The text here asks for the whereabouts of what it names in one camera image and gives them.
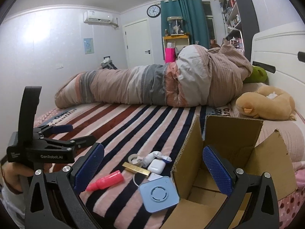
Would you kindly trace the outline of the person's left hand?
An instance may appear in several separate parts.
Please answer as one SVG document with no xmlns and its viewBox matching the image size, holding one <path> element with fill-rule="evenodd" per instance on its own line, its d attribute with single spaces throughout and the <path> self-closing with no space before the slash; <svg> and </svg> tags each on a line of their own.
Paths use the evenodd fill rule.
<svg viewBox="0 0 305 229">
<path fill-rule="evenodd" d="M 23 192 L 20 177 L 32 177 L 35 173 L 31 168 L 15 162 L 6 162 L 1 167 L 3 181 L 8 189 L 14 194 Z"/>
</svg>

